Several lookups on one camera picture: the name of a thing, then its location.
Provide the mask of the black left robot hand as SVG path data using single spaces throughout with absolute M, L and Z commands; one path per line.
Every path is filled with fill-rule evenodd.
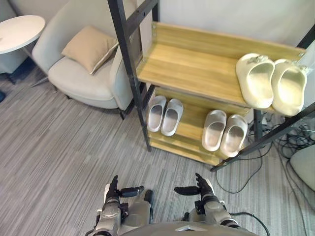
M 109 189 L 105 196 L 105 202 L 108 202 L 109 200 L 119 201 L 120 198 L 135 197 L 142 193 L 142 191 L 144 190 L 144 186 L 128 187 L 119 190 L 117 188 L 117 184 L 118 175 L 115 175 L 112 182 L 109 184 Z

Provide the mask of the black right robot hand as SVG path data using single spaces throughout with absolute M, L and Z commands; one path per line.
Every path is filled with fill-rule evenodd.
M 200 194 L 201 199 L 206 195 L 214 196 L 212 184 L 204 179 L 200 174 L 196 173 L 197 186 L 175 187 L 174 191 L 180 195 L 193 196 Z

